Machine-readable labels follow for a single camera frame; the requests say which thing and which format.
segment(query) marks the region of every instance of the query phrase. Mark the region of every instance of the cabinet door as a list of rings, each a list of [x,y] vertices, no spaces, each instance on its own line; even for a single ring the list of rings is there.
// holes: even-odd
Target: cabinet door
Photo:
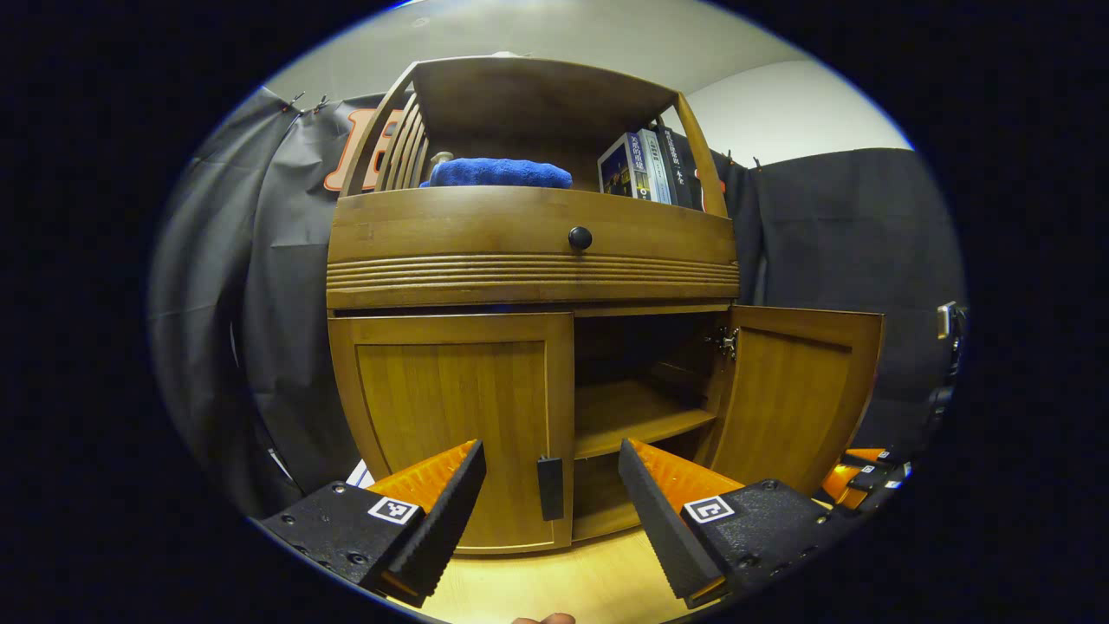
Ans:
[[[874,389],[882,315],[734,306],[735,360],[718,355],[712,470],[812,495],[858,429]]]
[[[570,314],[330,319],[328,329],[343,409],[374,478],[484,440],[485,484],[457,552],[570,544]],[[562,459],[562,520],[542,519],[542,456]]]

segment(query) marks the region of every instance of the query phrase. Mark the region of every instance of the drawer knob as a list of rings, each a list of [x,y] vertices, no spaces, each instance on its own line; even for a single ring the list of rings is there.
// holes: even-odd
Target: drawer knob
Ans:
[[[570,229],[570,246],[573,248],[588,248],[593,244],[593,234],[581,225]]]

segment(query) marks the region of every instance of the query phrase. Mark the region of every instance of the ceiling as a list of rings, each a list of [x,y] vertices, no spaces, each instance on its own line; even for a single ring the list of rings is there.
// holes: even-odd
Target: ceiling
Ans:
[[[611,69],[692,93],[781,61],[810,59],[696,0],[417,0],[356,24],[266,81],[312,105],[388,90],[413,61],[510,51]]]

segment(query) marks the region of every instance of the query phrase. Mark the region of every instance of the white wall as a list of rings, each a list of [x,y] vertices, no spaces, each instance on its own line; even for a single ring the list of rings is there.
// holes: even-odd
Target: white wall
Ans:
[[[815,61],[730,75],[686,93],[709,146],[743,166],[862,147],[913,149],[866,95]],[[667,124],[681,127],[673,110]]]
[[[808,58],[711,2],[431,0],[354,24],[291,59],[266,86],[286,99],[306,91],[297,104],[311,108],[324,93],[342,100],[384,92],[413,61],[501,50],[611,69],[685,93],[739,71]]]

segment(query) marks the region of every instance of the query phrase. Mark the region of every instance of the black handle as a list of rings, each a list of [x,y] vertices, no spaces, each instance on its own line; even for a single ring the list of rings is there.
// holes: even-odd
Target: black handle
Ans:
[[[592,232],[581,225],[570,229],[570,246],[573,248],[588,248],[591,244],[593,244]]]
[[[539,505],[543,520],[562,520],[562,458],[539,458]]]

